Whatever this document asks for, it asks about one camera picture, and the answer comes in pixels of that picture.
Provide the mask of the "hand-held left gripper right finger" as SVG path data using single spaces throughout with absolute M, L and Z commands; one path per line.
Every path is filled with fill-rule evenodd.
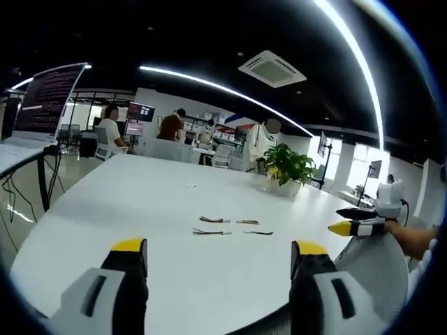
M 382 334 L 387 327 L 366 289 L 314 242 L 291 243 L 289 310 L 292 334 Z

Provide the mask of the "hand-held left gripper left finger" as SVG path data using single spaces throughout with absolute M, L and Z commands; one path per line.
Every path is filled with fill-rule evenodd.
M 119 242 L 63 292 L 45 327 L 52 334 L 144 334 L 147 275 L 147 240 Z

